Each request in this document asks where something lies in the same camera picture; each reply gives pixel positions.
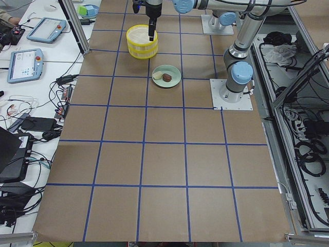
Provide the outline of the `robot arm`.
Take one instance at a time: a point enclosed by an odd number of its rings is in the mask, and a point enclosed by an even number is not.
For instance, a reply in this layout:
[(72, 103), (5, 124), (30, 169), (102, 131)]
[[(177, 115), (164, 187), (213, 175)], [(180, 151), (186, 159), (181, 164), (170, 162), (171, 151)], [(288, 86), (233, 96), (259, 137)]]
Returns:
[(251, 81), (253, 69), (245, 59), (266, 17), (303, 3), (305, 1), (173, 1), (178, 13), (188, 13), (192, 9), (210, 9), (219, 12), (240, 12), (246, 15), (234, 43), (224, 54), (228, 78), (219, 94), (229, 103), (240, 101), (245, 86)]
[[(186, 14), (192, 9), (205, 10), (208, 1), (172, 1), (176, 12)], [(157, 19), (162, 13), (162, 1), (133, 1), (133, 11), (138, 13), (141, 6), (145, 7), (145, 14), (149, 18), (149, 39), (154, 40)], [(236, 21), (236, 13), (213, 9), (211, 15), (201, 15), (203, 34), (231, 36), (233, 35), (232, 25)]]

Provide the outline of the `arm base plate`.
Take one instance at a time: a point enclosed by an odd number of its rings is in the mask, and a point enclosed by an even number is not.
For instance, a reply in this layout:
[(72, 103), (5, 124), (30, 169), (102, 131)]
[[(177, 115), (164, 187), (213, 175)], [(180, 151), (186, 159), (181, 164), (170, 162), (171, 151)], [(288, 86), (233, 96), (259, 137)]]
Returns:
[(226, 88), (226, 79), (210, 79), (212, 104), (214, 110), (253, 111), (248, 86), (239, 93)]
[(201, 15), (203, 34), (218, 36), (233, 36), (234, 31), (232, 25), (223, 26), (219, 19), (213, 15)]

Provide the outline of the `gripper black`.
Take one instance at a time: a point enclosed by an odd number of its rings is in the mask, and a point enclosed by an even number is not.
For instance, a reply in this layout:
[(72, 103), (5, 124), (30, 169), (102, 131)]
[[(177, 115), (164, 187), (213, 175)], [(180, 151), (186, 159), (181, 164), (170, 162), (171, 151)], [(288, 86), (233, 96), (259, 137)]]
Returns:
[(157, 18), (161, 16), (162, 0), (146, 0), (145, 13), (149, 19), (149, 40), (154, 41)]

